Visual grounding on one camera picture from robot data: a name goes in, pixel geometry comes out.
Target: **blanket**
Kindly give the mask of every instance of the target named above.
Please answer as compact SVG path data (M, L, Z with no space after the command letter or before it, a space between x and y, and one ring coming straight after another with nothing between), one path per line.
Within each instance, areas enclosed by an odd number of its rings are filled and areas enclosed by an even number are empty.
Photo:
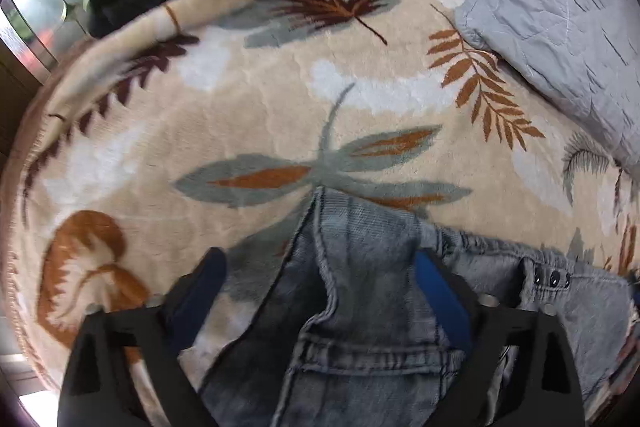
M229 278L180 357L197 386L250 323L316 185L637 266L631 179L463 41L463 1L172 0L86 51L31 110L2 188L9 314L44 382L60 386L88 304L139 306L215 245Z

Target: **denim seam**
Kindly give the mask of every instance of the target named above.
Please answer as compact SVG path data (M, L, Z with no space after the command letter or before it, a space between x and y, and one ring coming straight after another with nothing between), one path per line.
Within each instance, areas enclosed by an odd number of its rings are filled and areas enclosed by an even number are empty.
M313 237L314 245L316 247L316 263L318 263L320 277L322 278L324 287L326 289L327 304L324 311L309 318L304 326L302 326L299 335L306 333L312 325L322 323L329 319L335 313L335 309L337 306L335 280L327 261L326 248L324 246L324 240L322 238L321 230L322 214L324 212L324 194L324 187L321 186L316 188L311 199L308 212L313 211ZM278 423L280 423L282 415L288 405L289 397L292 391L293 376L301 366L300 359L302 358L302 354L303 343L300 343L300 341L298 341L296 343L296 346L294 347L293 356L291 362L289 363L289 367L287 368L284 381L282 383L280 399L278 401L278 406L276 407L275 413L273 414L273 417L271 419L270 427L278 426Z
M299 371L313 371L323 375L334 375L337 377L402 377L404 375L435 375L438 372L437 366L416 366L405 369L340 369L324 367L320 364L302 363L297 366Z
M345 351L353 351L355 352L368 352L368 353L423 353L430 348L434 347L434 344L430 343L422 343L416 346L388 346L388 347L377 347L377 346L367 346L366 344L351 344L344 341L333 341L330 339L326 339L324 337L320 337L319 335L314 335L313 333L301 333L299 341L306 341L308 343L319 344L324 347L333 347L337 346Z

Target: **brown leaf print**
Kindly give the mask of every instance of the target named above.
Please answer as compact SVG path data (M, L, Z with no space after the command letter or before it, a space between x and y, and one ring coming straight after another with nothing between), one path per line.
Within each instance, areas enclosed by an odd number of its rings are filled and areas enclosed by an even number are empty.
M509 149L513 150L513 134L511 134L511 127L506 123L504 125L504 137L507 139Z
M482 98L478 96L478 98L476 98L476 103L474 104L474 109L471 112L471 123L474 123L476 121L476 118L478 118L478 115L480 114L481 105L482 105Z
M498 109L495 110L495 112L500 113L500 114L505 114L505 115L508 115L508 116L521 116L521 115L524 114L524 111L522 111L521 109L519 109L517 107L499 107Z
M436 203L444 201L445 198L441 194L429 194L428 196L409 196L408 198L366 198L372 203L390 206L391 208L401 208L413 212L417 206L426 203Z
M524 135L533 138L545 137L526 118L510 120L509 117L523 117L524 111L513 100L513 93L503 87L506 82L497 74L498 61L495 55L469 47L454 28L438 31L430 36L430 40L439 40L441 42L428 50L429 55L458 49L456 52L437 58L430 66L430 69L433 69L444 64L451 64L445 73L442 87L459 81L465 77L469 70L472 71L471 76L465 80L458 92L456 106L462 107L475 92L477 93L476 101L471 111L471 124L476 123L484 107L482 131L485 141L489 140L494 127L494 120L498 140L502 142L502 134L504 134L506 142L512 150L514 138L520 147L526 151Z
M489 135L491 134L491 109L487 107L484 110L484 118L482 118L482 130L484 131L484 141L489 140Z
M390 139L378 140L356 149L351 156L391 156L402 154L418 147L426 138L433 134L432 129L401 134Z
M529 124L531 123L530 120L515 120L513 123L517 124L517 122L523 122L524 124ZM544 138L545 135L543 135L536 127L530 126L530 127L519 127L519 130L523 133L528 134L529 136L535 136L537 138Z
M468 102L469 98L471 98L471 95L476 90L476 87L478 87L479 83L480 83L480 76L477 74L475 74L470 79L468 79L468 81L465 82L465 84L462 86L462 89L460 89L460 92L458 93L458 96L456 98L456 105L458 107L462 107L463 105L465 105L466 102Z
M71 347L87 304L96 302L109 311L142 305L149 291L118 265L125 251L124 234L107 214L82 210L68 217L44 258L38 324Z
M504 94L506 96L513 96L509 91L500 87L496 82L492 81L490 78L486 78L484 76L482 78L482 83L488 87L489 89L493 89L495 92L499 94Z
M439 32L435 32L433 35L430 35L429 40L434 41L437 39L448 39L449 37L452 37L456 33L457 31L455 30L442 30Z
M471 52L475 53L476 55L480 55L481 57L484 57L487 60L487 62L489 62L491 67L494 68L494 71L498 71L498 59L494 54L484 52L482 50L472 50Z
M430 48L427 52L428 55L433 55L434 53L442 53L448 50L452 50L453 48L457 48L460 44L462 44L462 39L455 39L453 41L444 41L440 44L436 44L433 48Z
M498 134L498 139L500 140L500 143L502 143L502 128L500 126L500 118L495 119L495 132Z
M501 103L503 105L506 105L508 107L517 107L516 103L513 102L512 100L509 100L506 96L503 96L501 94L497 94L491 91L487 91L485 96L490 99L493 100L494 102L497 103Z
M444 57L440 57L429 68L433 69L433 68L437 68L439 66L443 66L444 64L447 64L448 62L452 61L454 58L458 57L458 55L460 55L460 52L458 52L458 53L450 53L448 55L444 55Z
M498 84L505 84L505 81L503 79L501 79L497 74L495 74L491 68L489 66L487 66L484 62L481 62L480 60L478 60L477 62L478 66L480 67L480 69L482 71L484 71L484 74L492 79L492 81L497 82Z
M289 167L279 167L274 169L264 169L262 171L243 174L226 180L216 180L209 184L218 187L237 188L280 188L301 180L311 167L303 165L292 165Z
M462 78L472 65L473 62L470 58L464 58L463 60L456 62L449 68L449 71L445 73L444 80L442 81L442 87L449 86L450 83Z
M176 35L167 41L158 42L158 44L132 58L129 68L122 73L124 78L114 86L111 86L107 93L94 100L92 106L77 121L70 122L67 129L61 132L60 136L37 156L27 169L22 190L22 220L25 225L27 224L27 199L36 176L51 158L57 157L63 140L66 139L66 142L71 142L74 126L77 126L80 133L86 136L91 122L94 121L96 112L102 118L107 117L110 111L112 95L115 95L120 104L127 105L133 81L136 80L142 89L146 89L146 82L154 69L158 69L163 73L166 72L169 58L186 55L187 50L184 46L198 44L199 42L200 39L193 35Z
M276 15L290 15L298 19L297 25L313 26L320 30L328 26L334 26L349 22L358 21L367 30L377 36L386 46L386 39L375 29L367 25L361 17L374 12L378 8L385 6L381 0L287 0L289 6L276 8Z
M527 147L524 144L524 138L522 137L522 134L520 134L520 131L516 126L513 126L513 134L517 138L518 142L520 142L520 147L522 147L522 149L526 151Z
M636 235L638 227L632 225L629 216L626 216L625 232L622 235L620 254L618 256L618 275L625 277L636 253Z

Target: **screw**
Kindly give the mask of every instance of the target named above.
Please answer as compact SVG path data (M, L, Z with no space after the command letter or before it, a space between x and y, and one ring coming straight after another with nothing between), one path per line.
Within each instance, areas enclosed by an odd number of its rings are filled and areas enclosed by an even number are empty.
M93 302L84 309L84 315L95 315L101 311L104 311L104 306Z
M493 295L483 293L478 297L478 302L487 308L497 308L500 305L500 301Z
M160 294L153 295L145 302L147 308L157 308L158 306L162 306L162 304L164 304L164 295Z

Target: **snap button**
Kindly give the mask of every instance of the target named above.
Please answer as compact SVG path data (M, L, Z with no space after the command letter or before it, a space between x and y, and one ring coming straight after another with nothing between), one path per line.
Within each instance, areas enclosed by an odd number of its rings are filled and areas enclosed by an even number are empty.
M559 282L560 272L558 270L553 270L553 272L551 272L551 277L549 277L549 286L551 286L551 288L556 288Z

